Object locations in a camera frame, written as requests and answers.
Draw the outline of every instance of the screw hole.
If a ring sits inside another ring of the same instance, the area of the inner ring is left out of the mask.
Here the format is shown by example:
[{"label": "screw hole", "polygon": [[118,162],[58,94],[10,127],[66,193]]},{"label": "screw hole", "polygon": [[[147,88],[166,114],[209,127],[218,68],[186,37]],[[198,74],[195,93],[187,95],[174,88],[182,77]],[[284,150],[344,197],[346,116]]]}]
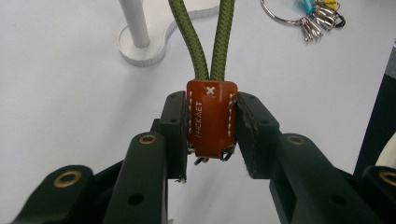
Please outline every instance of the screw hole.
[{"label": "screw hole", "polygon": [[347,204],[347,200],[338,194],[333,194],[330,196],[330,198],[332,199],[332,202],[338,204],[338,205],[346,205]]},{"label": "screw hole", "polygon": [[136,193],[129,197],[128,199],[128,204],[131,206],[137,206],[141,204],[143,201],[145,201],[145,197],[141,193]]},{"label": "screw hole", "polygon": [[305,144],[305,140],[303,138],[301,138],[299,136],[295,136],[295,135],[288,136],[288,141],[290,143],[293,143],[294,145],[298,145],[298,146]]},{"label": "screw hole", "polygon": [[156,139],[157,139],[157,137],[155,135],[146,134],[146,135],[140,137],[139,142],[141,144],[151,144],[151,143],[155,142]]},{"label": "screw hole", "polygon": [[76,184],[81,179],[81,176],[82,176],[81,171],[77,171],[77,170],[66,171],[63,174],[58,175],[58,177],[56,177],[56,179],[53,182],[53,185],[59,189],[67,188],[69,186]]},{"label": "screw hole", "polygon": [[389,171],[381,171],[379,177],[388,184],[396,187],[396,174]]}]

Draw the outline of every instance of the metal rivet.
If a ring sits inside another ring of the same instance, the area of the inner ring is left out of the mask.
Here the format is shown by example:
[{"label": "metal rivet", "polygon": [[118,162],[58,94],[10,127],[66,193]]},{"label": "metal rivet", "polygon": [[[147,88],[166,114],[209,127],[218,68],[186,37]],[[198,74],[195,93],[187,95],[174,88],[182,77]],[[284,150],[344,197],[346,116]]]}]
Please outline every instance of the metal rivet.
[{"label": "metal rivet", "polygon": [[139,138],[141,144],[151,144],[157,140],[157,137],[153,134],[146,134]]},{"label": "metal rivet", "polygon": [[381,177],[382,180],[387,182],[388,184],[396,187],[396,174],[390,171],[381,171],[379,172],[379,177]]},{"label": "metal rivet", "polygon": [[66,171],[61,175],[58,175],[56,179],[53,181],[53,185],[56,188],[67,188],[76,184],[81,179],[82,173],[81,171],[71,170]]},{"label": "metal rivet", "polygon": [[299,136],[296,136],[296,135],[288,136],[288,141],[290,143],[293,143],[294,145],[297,145],[297,146],[302,146],[305,144],[305,140]]}]

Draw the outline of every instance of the white stitching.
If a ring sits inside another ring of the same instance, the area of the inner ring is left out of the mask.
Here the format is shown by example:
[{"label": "white stitching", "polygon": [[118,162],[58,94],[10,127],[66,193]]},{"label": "white stitching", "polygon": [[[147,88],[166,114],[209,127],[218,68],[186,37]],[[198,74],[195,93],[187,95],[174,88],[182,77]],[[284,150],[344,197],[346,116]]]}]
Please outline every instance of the white stitching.
[{"label": "white stitching", "polygon": [[232,109],[231,109],[231,106],[233,105],[233,94],[232,93],[230,93],[230,102],[228,103],[228,132],[227,132],[227,134],[228,134],[228,137],[231,137],[231,114],[233,113],[232,112]]},{"label": "white stitching", "polygon": [[192,103],[192,91],[190,91],[190,100],[189,100],[189,134],[191,134],[191,103]]},{"label": "white stitching", "polygon": [[206,87],[206,95],[215,95],[215,87]]}]

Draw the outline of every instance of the cable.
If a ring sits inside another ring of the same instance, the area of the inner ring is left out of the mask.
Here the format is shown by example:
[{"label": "cable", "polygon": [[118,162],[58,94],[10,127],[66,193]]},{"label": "cable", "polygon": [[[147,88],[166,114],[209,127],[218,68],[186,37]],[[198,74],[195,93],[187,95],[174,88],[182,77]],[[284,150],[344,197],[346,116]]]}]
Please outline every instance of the cable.
[{"label": "cable", "polygon": [[172,9],[177,26],[189,50],[192,65],[194,66],[195,79],[209,80],[204,50],[192,26],[189,13],[184,6],[183,0],[169,0],[169,6]]},{"label": "cable", "polygon": [[220,0],[219,20],[213,48],[210,79],[224,81],[227,49],[233,24],[234,0]]}]

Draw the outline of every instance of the white pole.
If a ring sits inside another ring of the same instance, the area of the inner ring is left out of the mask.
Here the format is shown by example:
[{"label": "white pole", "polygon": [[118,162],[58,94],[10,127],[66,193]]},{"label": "white pole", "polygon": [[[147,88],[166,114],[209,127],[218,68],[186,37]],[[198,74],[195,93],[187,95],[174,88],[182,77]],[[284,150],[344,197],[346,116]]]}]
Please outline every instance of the white pole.
[{"label": "white pole", "polygon": [[149,32],[143,12],[142,0],[120,0],[134,45],[145,48],[149,45]]}]

